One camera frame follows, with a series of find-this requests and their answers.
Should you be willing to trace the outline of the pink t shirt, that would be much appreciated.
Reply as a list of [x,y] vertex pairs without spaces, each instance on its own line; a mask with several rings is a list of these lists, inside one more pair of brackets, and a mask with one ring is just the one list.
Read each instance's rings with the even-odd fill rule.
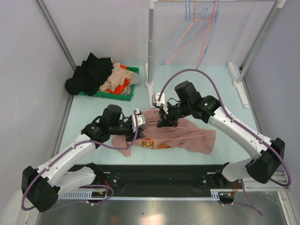
[[210,154],[213,150],[216,131],[198,128],[187,119],[179,119],[177,127],[157,127],[159,113],[150,109],[142,113],[146,125],[142,127],[144,137],[138,137],[134,146],[147,149],[184,148],[191,152]]

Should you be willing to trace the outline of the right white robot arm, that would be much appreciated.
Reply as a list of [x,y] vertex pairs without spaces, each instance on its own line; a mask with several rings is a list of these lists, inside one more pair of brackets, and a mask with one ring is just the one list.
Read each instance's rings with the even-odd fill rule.
[[159,109],[157,127],[176,127],[179,119],[191,115],[222,131],[250,156],[236,163],[226,163],[216,173],[216,182],[221,188],[227,188],[233,181],[245,178],[252,178],[262,184],[271,180],[281,165],[277,155],[284,156],[284,141],[280,138],[272,140],[255,132],[226,112],[215,97],[202,97],[189,81],[178,84],[175,92],[179,97],[175,105],[168,103],[163,93],[152,95],[152,105]]

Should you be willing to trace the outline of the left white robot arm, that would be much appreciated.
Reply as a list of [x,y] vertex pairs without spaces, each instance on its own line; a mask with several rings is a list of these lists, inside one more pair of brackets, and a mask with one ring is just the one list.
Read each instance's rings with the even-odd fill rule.
[[78,137],[61,153],[38,168],[28,166],[24,169],[21,184],[22,210],[28,211],[25,200],[28,200],[39,212],[45,212],[60,196],[75,189],[103,188],[103,172],[94,163],[87,164],[75,172],[70,172],[69,169],[99,146],[122,150],[121,147],[116,148],[105,144],[112,135],[123,135],[129,138],[129,142],[134,143],[145,123],[145,117],[138,109],[133,111],[132,116],[125,118],[121,107],[107,106],[103,114],[86,125]]

